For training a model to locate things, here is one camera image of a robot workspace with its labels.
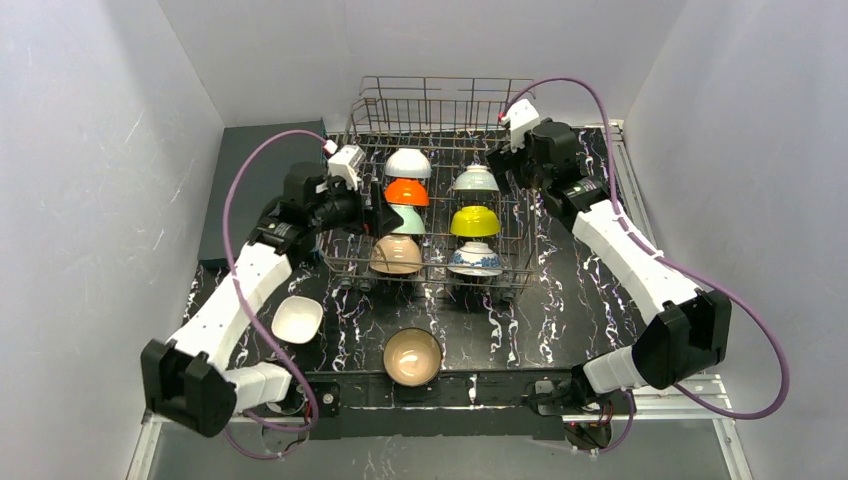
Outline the green bowl dark exterior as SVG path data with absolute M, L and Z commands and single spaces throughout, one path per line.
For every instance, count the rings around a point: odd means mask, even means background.
M 465 170 L 455 179 L 454 191 L 459 192 L 497 192 L 499 186 L 495 176 L 485 165 L 468 165 Z

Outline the celadon green bowl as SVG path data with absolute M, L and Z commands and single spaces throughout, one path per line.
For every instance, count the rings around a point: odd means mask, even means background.
M 391 234 L 424 235 L 426 233 L 424 221 L 414 206 L 391 204 L 390 207 L 403 220 L 403 223 L 399 227 L 393 229 Z

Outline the orange rimmed white bowl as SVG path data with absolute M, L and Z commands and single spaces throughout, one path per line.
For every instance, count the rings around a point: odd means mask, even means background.
M 427 207 L 429 196 L 426 188 L 416 179 L 397 178 L 385 189 L 385 199 L 390 204 Z

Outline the beige floral bowl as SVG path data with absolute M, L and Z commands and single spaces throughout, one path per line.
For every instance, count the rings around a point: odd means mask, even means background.
M 372 248 L 369 268 L 378 273 L 408 275 L 422 267 L 421 250 L 408 235 L 384 236 Z

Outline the white bowl blue band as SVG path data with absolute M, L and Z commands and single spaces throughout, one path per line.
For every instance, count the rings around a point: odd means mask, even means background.
M 392 178 L 424 180 L 431 177 L 432 167 L 421 150 L 399 148 L 386 160 L 384 174 Z

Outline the yellow bowl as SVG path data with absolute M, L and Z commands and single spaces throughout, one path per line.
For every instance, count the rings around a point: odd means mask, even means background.
M 459 237 L 487 237 L 497 235 L 501 225 L 497 214 L 482 205 L 460 208 L 451 219 L 450 233 Z

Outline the blue patterned bowl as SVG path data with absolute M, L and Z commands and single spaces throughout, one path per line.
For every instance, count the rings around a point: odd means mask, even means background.
M 468 241 L 456 249 L 448 270 L 466 276 L 493 277 L 503 273 L 499 255 L 485 242 Z

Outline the white square bowl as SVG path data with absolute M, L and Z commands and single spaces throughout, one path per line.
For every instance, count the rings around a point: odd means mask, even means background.
M 323 306 L 316 300 L 290 296 L 277 308 L 272 319 L 271 332 L 283 342 L 306 344 L 316 336 L 323 314 Z

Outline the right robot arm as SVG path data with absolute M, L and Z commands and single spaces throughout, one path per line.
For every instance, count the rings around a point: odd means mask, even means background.
M 665 389 L 721 363 L 732 310 L 727 296 L 662 264 L 604 181 L 582 172 L 569 125 L 550 119 L 504 125 L 507 138 L 486 154 L 499 189 L 536 191 L 547 213 L 612 272 L 646 324 L 633 345 L 574 367 L 566 393 L 591 401 L 620 389 Z

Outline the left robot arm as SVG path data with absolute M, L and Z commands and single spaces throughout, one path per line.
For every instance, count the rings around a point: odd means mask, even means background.
M 290 360 L 231 370 L 231 353 L 247 326 L 261 327 L 257 311 L 315 248 L 319 233 L 343 229 L 377 236 L 401 226 L 378 182 L 323 172 L 298 163 L 246 238 L 229 273 L 191 319 L 167 341 L 153 339 L 140 355 L 147 408 L 204 437 L 221 433 L 230 418 L 285 399 L 304 375 Z

